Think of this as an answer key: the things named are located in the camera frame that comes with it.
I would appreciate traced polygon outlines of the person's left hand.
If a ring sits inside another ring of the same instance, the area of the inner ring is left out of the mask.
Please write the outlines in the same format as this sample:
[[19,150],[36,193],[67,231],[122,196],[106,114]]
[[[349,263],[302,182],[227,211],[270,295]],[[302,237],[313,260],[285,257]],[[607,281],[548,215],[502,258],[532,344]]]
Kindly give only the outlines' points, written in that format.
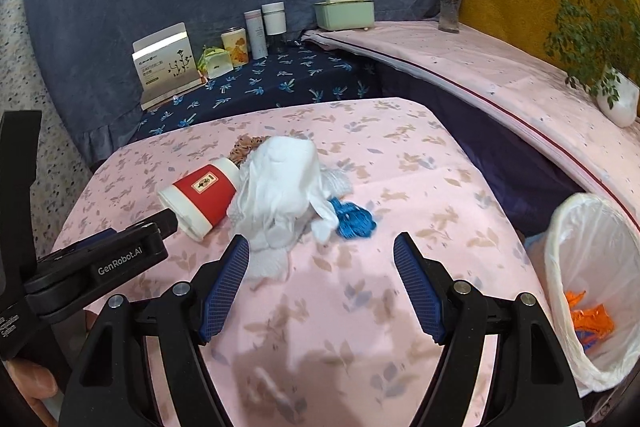
[[7,361],[6,369],[40,421],[48,427],[56,427],[58,421],[44,404],[44,400],[52,399],[58,394],[58,384],[49,369],[21,360]]

